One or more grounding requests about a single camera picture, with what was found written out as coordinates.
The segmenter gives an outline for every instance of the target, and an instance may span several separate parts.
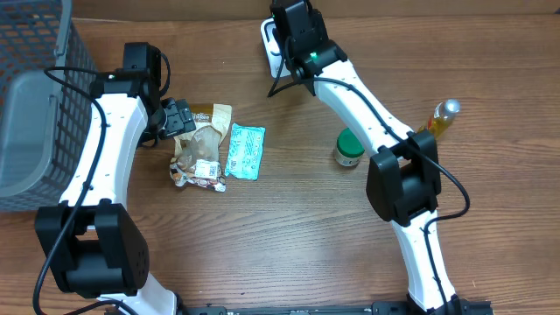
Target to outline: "wooden table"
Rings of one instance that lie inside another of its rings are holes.
[[[140,149],[129,212],[150,246],[151,272],[188,305],[356,305],[401,300],[408,278],[391,226],[365,194],[368,161],[336,164],[340,119],[303,87],[267,99],[272,83],[261,21],[78,23],[101,70],[123,44],[149,41],[171,62],[169,95],[234,108],[233,122],[267,128],[260,178],[225,193],[176,188],[172,142]],[[464,112],[439,143],[472,210],[439,224],[458,294],[497,314],[560,312],[560,19],[558,16],[327,20],[360,77],[416,128],[446,98]],[[228,140],[220,147],[226,160]],[[443,181],[441,214],[463,206]],[[29,314],[44,260],[34,213],[0,215],[0,313]],[[49,313],[84,305],[48,276]]]

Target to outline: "plastic crate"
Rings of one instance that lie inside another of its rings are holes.
[[[80,160],[91,103],[49,66],[95,70],[71,0],[0,1],[0,211],[58,204]],[[92,74],[58,71],[88,91]]]

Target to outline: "barcode label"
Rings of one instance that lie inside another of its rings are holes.
[[[201,179],[216,179],[218,177],[218,165],[218,162],[198,160],[196,161],[194,176]]]

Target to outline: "teal package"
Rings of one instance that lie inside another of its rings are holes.
[[[232,174],[238,179],[259,178],[264,131],[263,127],[243,127],[234,123],[229,141],[226,176]]]

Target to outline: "jar with green lid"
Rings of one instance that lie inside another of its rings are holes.
[[[342,166],[355,166],[364,155],[364,148],[358,138],[346,128],[340,132],[334,150],[334,159]]]

